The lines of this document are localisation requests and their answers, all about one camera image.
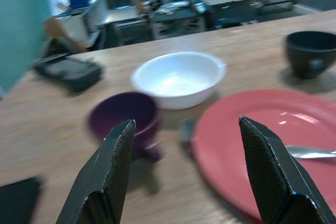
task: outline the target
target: purple mug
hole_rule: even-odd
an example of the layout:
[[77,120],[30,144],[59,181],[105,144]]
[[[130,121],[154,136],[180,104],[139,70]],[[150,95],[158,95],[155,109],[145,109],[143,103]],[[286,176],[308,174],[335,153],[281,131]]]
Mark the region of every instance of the purple mug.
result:
[[139,92],[114,95],[99,103],[89,115],[89,127],[103,141],[118,124],[135,119],[132,159],[144,157],[151,162],[161,159],[161,151],[154,137],[160,127],[160,112],[153,98]]

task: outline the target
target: black mug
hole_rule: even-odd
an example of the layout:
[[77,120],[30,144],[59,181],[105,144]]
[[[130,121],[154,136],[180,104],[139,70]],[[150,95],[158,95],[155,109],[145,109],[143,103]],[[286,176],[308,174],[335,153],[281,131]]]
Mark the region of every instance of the black mug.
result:
[[315,78],[336,59],[336,35],[321,31],[292,33],[286,37],[286,52],[295,76]]

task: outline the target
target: white bowl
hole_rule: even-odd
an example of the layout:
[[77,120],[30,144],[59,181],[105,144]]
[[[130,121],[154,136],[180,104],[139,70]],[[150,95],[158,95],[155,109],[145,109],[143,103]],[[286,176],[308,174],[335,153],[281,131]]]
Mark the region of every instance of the white bowl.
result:
[[152,59],[131,78],[133,87],[154,97],[163,109],[186,109],[204,102],[224,77],[226,64],[200,52],[176,52]]

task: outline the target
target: spoon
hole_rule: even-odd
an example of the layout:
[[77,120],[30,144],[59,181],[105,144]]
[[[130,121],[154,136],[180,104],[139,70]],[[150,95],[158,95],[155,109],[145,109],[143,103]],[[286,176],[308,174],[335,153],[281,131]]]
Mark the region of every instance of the spoon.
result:
[[[191,153],[191,139],[196,126],[196,119],[188,118],[182,121],[180,126],[181,143],[189,156]],[[295,158],[336,158],[336,151],[308,148],[302,146],[286,145],[286,149]]]

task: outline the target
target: bowl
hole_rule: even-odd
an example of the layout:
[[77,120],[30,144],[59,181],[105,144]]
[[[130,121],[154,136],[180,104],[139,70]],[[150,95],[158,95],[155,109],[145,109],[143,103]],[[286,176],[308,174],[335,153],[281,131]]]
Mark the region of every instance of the bowl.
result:
[[152,162],[158,161],[161,152],[154,137],[160,126],[160,113],[150,96],[126,92],[109,97],[91,111],[88,124],[102,142],[113,127],[129,119],[135,119],[136,127],[132,159],[144,157]]
[[176,52],[154,58],[135,70],[133,87],[163,109],[186,109],[204,102],[226,72],[226,64],[200,52]]
[[315,78],[336,59],[336,35],[321,31],[299,31],[286,37],[287,59],[295,76]]

